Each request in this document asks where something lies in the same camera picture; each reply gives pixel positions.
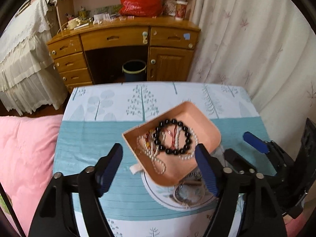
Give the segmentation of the white mug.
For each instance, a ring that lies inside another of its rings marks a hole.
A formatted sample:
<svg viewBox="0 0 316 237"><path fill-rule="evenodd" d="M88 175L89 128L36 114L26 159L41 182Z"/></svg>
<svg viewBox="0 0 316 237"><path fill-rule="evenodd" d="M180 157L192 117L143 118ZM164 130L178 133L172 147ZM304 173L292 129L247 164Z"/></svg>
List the white mug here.
<svg viewBox="0 0 316 237"><path fill-rule="evenodd" d="M79 18L74 18L68 21L67 28L69 30L73 30L80 25Z"/></svg>

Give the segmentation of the patterned blue white tablecloth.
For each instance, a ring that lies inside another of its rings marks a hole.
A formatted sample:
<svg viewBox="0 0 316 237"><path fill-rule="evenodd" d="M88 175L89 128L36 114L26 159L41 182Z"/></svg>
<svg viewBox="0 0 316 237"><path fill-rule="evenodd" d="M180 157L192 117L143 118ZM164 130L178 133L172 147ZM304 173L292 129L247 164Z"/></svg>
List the patterned blue white tablecloth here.
<svg viewBox="0 0 316 237"><path fill-rule="evenodd" d="M77 174L108 154L115 143L123 159L110 189L100 198L115 236L202 236L217 200L183 208L171 197L174 189L155 185L144 173L133 174L136 159L122 133L185 101L192 102L221 132L216 151L223 158L233 148L258 171L274 175L267 157L243 140L251 132L269 136L242 87L190 82L144 82L76 88L67 104L54 159L54 171Z"/></svg>

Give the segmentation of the red white cup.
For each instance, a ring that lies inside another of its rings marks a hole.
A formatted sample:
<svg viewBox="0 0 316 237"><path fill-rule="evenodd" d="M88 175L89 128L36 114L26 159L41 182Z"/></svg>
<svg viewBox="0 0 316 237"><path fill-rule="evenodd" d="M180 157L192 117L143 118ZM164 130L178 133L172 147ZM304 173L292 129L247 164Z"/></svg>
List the red white cup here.
<svg viewBox="0 0 316 237"><path fill-rule="evenodd" d="M186 1L176 1L176 20L181 21L185 18L187 4Z"/></svg>

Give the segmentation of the cream floral curtain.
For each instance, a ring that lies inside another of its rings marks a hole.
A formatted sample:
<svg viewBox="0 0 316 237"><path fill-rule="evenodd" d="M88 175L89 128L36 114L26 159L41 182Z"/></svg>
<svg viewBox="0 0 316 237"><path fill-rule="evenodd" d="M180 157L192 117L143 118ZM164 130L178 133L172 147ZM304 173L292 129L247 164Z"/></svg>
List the cream floral curtain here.
<svg viewBox="0 0 316 237"><path fill-rule="evenodd" d="M189 79L246 89L272 140L296 157L315 119L315 33L291 0L195 0Z"/></svg>

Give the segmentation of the wooden desk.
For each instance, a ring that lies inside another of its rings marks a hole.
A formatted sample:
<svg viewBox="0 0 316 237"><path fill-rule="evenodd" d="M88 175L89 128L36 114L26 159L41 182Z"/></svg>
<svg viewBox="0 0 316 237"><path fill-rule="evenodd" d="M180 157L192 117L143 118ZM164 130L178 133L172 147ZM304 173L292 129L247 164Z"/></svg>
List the wooden desk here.
<svg viewBox="0 0 316 237"><path fill-rule="evenodd" d="M117 18L112 22L62 31L47 46L69 91L75 87L127 82L142 65L141 81L186 81L200 28L171 17Z"/></svg>

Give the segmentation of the white lace cover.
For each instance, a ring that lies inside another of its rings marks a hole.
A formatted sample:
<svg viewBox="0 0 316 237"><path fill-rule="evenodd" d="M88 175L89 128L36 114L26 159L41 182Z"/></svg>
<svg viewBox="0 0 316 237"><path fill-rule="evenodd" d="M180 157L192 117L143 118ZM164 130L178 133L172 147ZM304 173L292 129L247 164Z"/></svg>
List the white lace cover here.
<svg viewBox="0 0 316 237"><path fill-rule="evenodd" d="M8 111L59 109L68 95L47 46L59 29L56 4L25 1L1 36L1 102Z"/></svg>

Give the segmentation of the pink jewelry tray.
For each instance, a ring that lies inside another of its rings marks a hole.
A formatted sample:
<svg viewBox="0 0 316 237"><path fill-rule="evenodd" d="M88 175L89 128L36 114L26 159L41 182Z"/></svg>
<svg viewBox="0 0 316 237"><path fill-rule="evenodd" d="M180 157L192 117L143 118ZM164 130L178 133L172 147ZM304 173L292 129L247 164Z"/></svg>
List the pink jewelry tray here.
<svg viewBox="0 0 316 237"><path fill-rule="evenodd" d="M178 184L197 167L198 144L212 153L221 143L218 128L192 102L183 102L122 136L142 169L164 187Z"/></svg>

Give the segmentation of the dark waste bin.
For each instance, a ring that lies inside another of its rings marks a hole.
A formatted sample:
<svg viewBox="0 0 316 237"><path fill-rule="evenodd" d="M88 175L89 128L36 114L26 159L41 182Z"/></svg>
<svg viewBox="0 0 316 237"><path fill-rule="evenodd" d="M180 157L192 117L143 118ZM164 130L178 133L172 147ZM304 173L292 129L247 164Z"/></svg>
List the dark waste bin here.
<svg viewBox="0 0 316 237"><path fill-rule="evenodd" d="M143 82L147 80L147 64L142 60L130 60L122 65L126 82Z"/></svg>

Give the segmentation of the pink quilt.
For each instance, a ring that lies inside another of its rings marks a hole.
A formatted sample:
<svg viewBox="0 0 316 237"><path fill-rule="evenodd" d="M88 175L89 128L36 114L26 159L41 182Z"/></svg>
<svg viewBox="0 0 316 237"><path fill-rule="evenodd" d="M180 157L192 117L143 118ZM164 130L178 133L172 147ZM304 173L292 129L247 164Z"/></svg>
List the pink quilt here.
<svg viewBox="0 0 316 237"><path fill-rule="evenodd" d="M1 184L26 234L53 176L62 117L1 117Z"/></svg>

